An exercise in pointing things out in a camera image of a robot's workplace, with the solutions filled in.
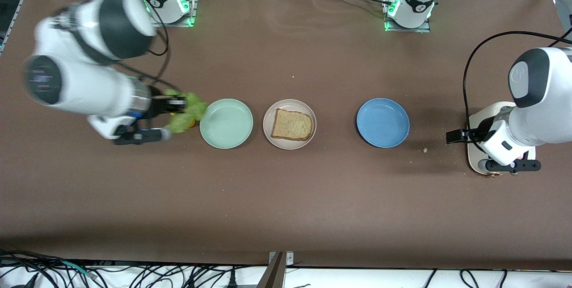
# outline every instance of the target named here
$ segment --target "beige plate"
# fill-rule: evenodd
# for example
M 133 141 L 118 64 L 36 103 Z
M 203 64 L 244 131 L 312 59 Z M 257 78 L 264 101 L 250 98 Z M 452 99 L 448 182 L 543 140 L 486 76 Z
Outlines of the beige plate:
M 308 115 L 312 119 L 312 133 L 310 138 L 307 140 L 287 140 L 272 138 L 272 130 L 274 129 L 274 122 L 276 121 L 277 109 L 296 111 Z M 316 133 L 316 115 L 314 115 L 312 109 L 305 103 L 295 99 L 284 99 L 270 106 L 268 111 L 266 111 L 266 114 L 264 114 L 264 121 L 262 125 L 264 127 L 264 135 L 266 135 L 266 138 L 274 146 L 282 148 L 283 150 L 296 150 L 297 148 L 308 144 L 312 140 L 312 137 L 314 137 L 314 134 Z

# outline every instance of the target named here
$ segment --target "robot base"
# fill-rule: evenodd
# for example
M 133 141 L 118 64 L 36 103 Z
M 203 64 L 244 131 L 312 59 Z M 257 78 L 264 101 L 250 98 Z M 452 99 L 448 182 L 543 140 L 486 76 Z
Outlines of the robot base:
M 166 14 L 164 13 L 163 15 L 161 15 L 160 11 L 161 19 L 163 19 L 163 21 L 165 22 L 165 27 L 180 27 L 180 28 L 194 27 L 194 20 L 197 15 L 197 7 L 198 7 L 198 0 L 189 0 L 189 1 L 181 0 L 178 3 L 176 10 L 174 12 L 168 12 Z M 151 14 L 153 15 L 153 17 L 151 17 L 151 22 L 153 26 L 163 27 L 163 24 L 156 21 L 155 14 L 152 11 L 149 12 L 151 12 Z M 169 17 L 174 17 L 173 21 L 175 19 L 179 20 L 170 23 L 170 20 L 168 19 Z
M 429 20 L 425 20 L 425 22 L 417 27 L 417 28 L 405 28 L 400 26 L 393 20 L 388 14 L 390 9 L 393 8 L 393 5 L 383 5 L 383 18 L 384 18 L 384 25 L 386 31 L 400 31 L 400 32 L 421 32 L 421 33 L 429 33 L 431 32 L 431 27 L 429 26 Z
M 484 119 L 496 116 L 498 113 L 500 113 L 503 107 L 514 107 L 514 106 L 516 106 L 516 104 L 511 101 L 499 101 L 498 103 L 489 105 L 488 107 L 481 109 L 481 111 L 469 117 L 469 122 L 471 124 L 471 127 L 475 129 Z M 479 162 L 481 160 L 488 159 L 488 154 L 481 152 L 472 143 L 467 144 L 467 157 L 468 157 L 468 163 L 471 166 L 471 168 L 479 174 L 497 176 L 508 173 L 508 172 L 484 171 L 481 168 L 479 168 Z M 535 158 L 536 158 L 536 148 L 533 148 L 529 151 L 529 159 L 535 159 Z

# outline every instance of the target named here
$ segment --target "blue plate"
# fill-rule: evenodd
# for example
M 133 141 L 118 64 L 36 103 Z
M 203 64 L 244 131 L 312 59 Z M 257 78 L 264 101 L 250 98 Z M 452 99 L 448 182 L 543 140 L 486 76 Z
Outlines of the blue plate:
M 373 146 L 394 147 L 407 138 L 409 117 L 398 103 L 387 98 L 374 98 L 366 101 L 357 112 L 357 129 Z

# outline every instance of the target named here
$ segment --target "green led light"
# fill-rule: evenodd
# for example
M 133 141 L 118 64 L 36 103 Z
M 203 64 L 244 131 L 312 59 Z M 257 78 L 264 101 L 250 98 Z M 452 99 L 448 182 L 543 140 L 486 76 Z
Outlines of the green led light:
M 143 0 L 143 3 L 145 4 L 145 9 L 147 9 L 147 12 L 151 13 L 151 9 L 149 9 L 149 5 L 147 5 L 147 1 Z
M 180 7 L 181 11 L 186 12 L 188 7 L 184 7 L 184 5 L 182 5 L 181 1 L 183 1 L 183 0 L 177 0 L 177 3 L 179 3 L 179 7 Z

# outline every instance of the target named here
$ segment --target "metal frame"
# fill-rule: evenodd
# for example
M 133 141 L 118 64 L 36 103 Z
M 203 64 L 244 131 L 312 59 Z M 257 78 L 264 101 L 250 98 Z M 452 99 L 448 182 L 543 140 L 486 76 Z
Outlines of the metal frame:
M 6 45 L 6 42 L 8 41 L 8 36 L 10 36 L 10 32 L 12 32 L 12 27 L 14 27 L 14 22 L 16 22 L 16 17 L 18 16 L 18 13 L 20 12 L 20 8 L 22 7 L 22 3 L 24 3 L 24 0 L 20 0 L 20 2 L 18 2 L 18 7 L 16 7 L 16 12 L 14 12 L 14 16 L 12 17 L 12 21 L 10 21 L 10 27 L 8 27 L 8 30 L 6 30 L 6 36 L 4 37 L 4 40 L 2 40 L 2 46 L 0 46 L 0 56 L 2 56 L 2 52 L 4 51 L 4 46 Z
M 288 253 L 286 251 L 274 253 L 272 261 L 268 264 L 268 268 L 264 271 L 264 274 L 262 275 L 262 278 L 260 278 L 260 282 L 258 282 L 256 288 L 282 288 L 284 286 L 286 261 L 288 260 L 287 254 Z

